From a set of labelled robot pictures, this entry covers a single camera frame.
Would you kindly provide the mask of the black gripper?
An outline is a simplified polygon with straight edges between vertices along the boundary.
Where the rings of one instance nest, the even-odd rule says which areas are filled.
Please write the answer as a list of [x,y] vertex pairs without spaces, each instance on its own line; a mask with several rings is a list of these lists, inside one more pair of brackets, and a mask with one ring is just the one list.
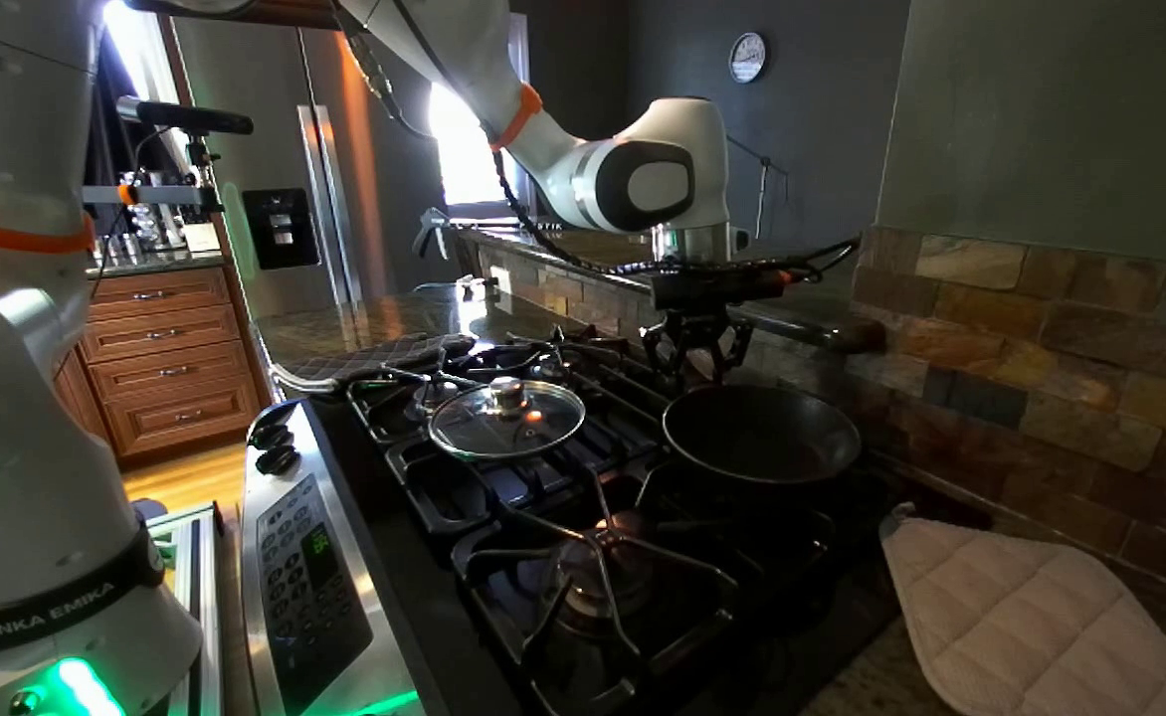
[[[649,366],[673,386],[684,386],[684,350],[712,346],[728,326],[732,302],[776,298],[788,286],[780,267],[684,267],[653,278],[661,326],[641,330]],[[732,322],[712,350],[712,382],[724,382],[748,354],[752,326]]]

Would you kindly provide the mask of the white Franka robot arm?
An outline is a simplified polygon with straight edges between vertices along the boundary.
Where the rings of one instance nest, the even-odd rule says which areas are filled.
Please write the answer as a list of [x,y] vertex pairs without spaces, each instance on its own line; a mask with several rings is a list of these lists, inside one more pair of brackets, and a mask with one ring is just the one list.
[[[724,131],[708,103],[657,99],[625,131],[581,139],[517,80],[505,0],[330,0],[330,16],[454,88],[561,223],[677,239],[684,251],[657,267],[665,302],[716,310],[788,282],[776,263],[724,255]],[[88,306],[99,36],[103,0],[0,0],[0,716],[24,704],[131,716],[199,656],[111,449],[52,386]]]

